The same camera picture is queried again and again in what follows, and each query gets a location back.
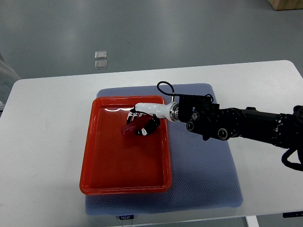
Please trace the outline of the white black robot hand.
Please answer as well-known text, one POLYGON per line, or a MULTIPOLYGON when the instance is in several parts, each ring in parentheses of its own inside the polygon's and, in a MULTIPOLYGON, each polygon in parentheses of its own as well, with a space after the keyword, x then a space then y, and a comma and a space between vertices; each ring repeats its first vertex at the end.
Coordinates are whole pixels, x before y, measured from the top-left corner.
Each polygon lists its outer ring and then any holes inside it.
POLYGON ((145 114, 155 115, 148 119, 144 126, 140 127, 136 131, 136 134, 140 136, 148 136, 152 134, 160 126, 160 119, 167 119, 170 122, 177 121, 176 102, 171 102, 167 105, 156 103, 137 103, 134 106, 134 109, 136 112, 141 113, 128 113, 126 124, 129 124, 132 120, 142 117, 145 114))

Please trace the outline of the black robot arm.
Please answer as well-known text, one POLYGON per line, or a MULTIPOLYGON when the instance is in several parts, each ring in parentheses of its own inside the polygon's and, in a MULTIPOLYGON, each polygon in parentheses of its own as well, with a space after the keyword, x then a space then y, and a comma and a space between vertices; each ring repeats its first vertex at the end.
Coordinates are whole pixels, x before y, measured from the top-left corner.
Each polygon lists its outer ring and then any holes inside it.
POLYGON ((228 140, 243 137, 285 148, 281 162, 288 168, 303 169, 303 107, 297 105, 292 114, 265 113, 254 107, 220 109, 211 94, 204 96, 165 91, 172 98, 167 105, 137 103, 128 113, 122 135, 147 136, 160 125, 161 119, 183 122, 189 132, 228 140))

